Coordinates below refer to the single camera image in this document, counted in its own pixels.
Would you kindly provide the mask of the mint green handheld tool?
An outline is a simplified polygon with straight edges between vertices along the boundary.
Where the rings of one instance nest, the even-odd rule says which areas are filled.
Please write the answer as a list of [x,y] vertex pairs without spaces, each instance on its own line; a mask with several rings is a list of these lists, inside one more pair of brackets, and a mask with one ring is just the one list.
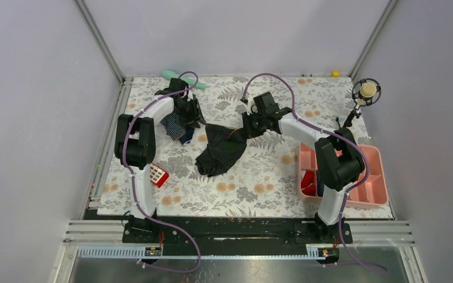
[[[172,71],[172,70],[163,70],[161,72],[161,75],[163,78],[167,79],[167,80],[170,80],[171,78],[178,78],[179,77],[179,74]],[[193,85],[195,82],[196,82],[196,79],[195,78],[189,78],[189,77],[185,77],[185,76],[181,76],[181,78],[183,81],[187,82],[189,85]],[[195,88],[197,89],[200,89],[200,90],[206,90],[207,86],[203,83],[200,83],[198,82],[196,85],[195,85]]]

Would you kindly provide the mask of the floral patterned table mat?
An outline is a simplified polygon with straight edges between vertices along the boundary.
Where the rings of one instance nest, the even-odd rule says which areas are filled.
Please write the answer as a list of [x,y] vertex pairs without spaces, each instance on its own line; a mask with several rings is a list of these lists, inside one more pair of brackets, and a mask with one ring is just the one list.
[[[295,105],[305,120],[328,128],[344,120],[353,107],[353,83],[348,77],[292,77],[279,81],[263,76],[202,77],[206,90],[195,90],[205,120],[229,128],[242,126],[244,87],[253,97],[269,91],[281,107]],[[271,131],[248,142],[241,158],[225,174],[206,177],[195,162],[208,143],[204,129],[183,146],[156,126],[155,163],[169,173],[162,187],[153,188],[160,216],[262,216],[305,218],[317,212],[296,194],[298,141]]]

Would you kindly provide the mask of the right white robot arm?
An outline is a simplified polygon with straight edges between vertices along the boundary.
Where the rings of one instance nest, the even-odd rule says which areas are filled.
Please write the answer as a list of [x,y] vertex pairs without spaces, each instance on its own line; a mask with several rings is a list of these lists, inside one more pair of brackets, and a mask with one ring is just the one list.
[[353,134],[344,127],[331,131],[300,118],[293,107],[280,107],[271,93],[248,99],[241,97],[247,107],[242,114],[243,130],[251,139],[266,131],[291,137],[314,150],[317,161],[317,180],[323,185],[323,195],[316,217],[316,238],[329,243],[338,235],[337,225],[343,223],[343,211],[349,191],[367,177],[368,161],[355,142]]

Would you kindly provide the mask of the blue striped underwear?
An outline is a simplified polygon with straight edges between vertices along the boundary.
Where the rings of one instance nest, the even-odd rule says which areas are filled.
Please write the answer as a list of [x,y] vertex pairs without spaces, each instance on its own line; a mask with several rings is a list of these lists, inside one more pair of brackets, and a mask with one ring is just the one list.
[[183,146],[192,141],[195,129],[183,124],[178,114],[168,114],[160,121],[160,124],[172,140],[179,141]]

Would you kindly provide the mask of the black microphone with stand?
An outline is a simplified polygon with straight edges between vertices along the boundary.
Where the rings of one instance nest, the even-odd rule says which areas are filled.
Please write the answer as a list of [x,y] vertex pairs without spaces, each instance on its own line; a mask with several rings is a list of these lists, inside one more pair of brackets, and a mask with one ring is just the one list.
[[373,78],[363,78],[353,85],[351,98],[354,106],[346,117],[344,122],[340,122],[336,117],[338,129],[345,127],[349,128],[353,125],[354,119],[362,116],[362,108],[374,105],[379,101],[382,95],[382,88],[378,80]]

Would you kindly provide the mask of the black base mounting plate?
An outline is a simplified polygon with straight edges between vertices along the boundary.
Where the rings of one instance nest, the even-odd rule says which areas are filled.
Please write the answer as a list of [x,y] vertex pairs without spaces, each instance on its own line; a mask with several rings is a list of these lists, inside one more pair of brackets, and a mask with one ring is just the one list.
[[332,248],[353,242],[350,226],[328,231],[312,218],[192,218],[129,219],[123,243],[155,244],[165,256],[305,256],[308,248]]

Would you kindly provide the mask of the pink compartment organizer tray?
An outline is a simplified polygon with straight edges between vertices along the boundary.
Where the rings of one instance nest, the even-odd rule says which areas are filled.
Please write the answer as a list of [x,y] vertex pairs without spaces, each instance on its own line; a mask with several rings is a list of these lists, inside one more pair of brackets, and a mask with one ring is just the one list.
[[[349,192],[346,206],[350,208],[374,209],[379,206],[387,205],[389,203],[389,196],[380,151],[374,146],[364,144],[360,144],[359,148],[367,157],[370,175],[364,183]],[[297,196],[303,202],[319,204],[322,197],[305,196],[302,194],[300,186],[302,171],[312,170],[316,174],[316,154],[313,149],[305,144],[300,144],[298,153],[299,172],[298,183],[296,185]]]

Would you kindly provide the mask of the red rolled underwear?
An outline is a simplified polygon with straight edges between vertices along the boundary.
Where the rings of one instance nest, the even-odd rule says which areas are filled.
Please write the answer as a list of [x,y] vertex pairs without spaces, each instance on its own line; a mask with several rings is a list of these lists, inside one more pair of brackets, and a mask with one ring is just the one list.
[[317,196],[316,174],[312,170],[302,171],[301,192],[305,196]]

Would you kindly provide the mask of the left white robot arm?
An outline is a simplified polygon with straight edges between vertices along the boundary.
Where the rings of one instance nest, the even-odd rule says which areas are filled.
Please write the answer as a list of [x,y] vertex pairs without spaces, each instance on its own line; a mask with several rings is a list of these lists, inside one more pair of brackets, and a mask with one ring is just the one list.
[[114,155],[129,170],[129,211],[135,218],[146,219],[156,212],[150,175],[157,148],[155,127],[164,126],[169,137],[188,143],[195,129],[206,123],[199,101],[191,92],[195,85],[171,78],[168,87],[157,91],[137,114],[121,114],[117,119]]

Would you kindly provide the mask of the black striped underwear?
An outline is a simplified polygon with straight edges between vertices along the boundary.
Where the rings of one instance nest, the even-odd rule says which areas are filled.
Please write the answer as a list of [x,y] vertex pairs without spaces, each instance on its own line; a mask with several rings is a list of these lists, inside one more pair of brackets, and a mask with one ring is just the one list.
[[247,141],[235,141],[235,130],[217,124],[206,125],[208,144],[195,162],[200,175],[207,177],[222,175],[244,154]]

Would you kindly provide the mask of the red white calculator toy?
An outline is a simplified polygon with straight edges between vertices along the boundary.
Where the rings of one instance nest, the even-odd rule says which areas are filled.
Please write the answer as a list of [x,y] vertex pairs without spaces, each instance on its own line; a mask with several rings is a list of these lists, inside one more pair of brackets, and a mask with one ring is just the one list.
[[167,171],[154,163],[150,165],[150,181],[152,184],[157,187],[162,187],[168,178],[169,173]]

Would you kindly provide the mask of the navy rolled underwear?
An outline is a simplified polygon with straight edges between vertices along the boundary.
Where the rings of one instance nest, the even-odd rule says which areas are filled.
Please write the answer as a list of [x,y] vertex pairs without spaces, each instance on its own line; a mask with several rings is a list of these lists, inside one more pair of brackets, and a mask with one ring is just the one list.
[[322,197],[323,193],[324,193],[324,183],[320,176],[319,170],[316,171],[316,178],[317,178],[317,181],[316,181],[317,196]]

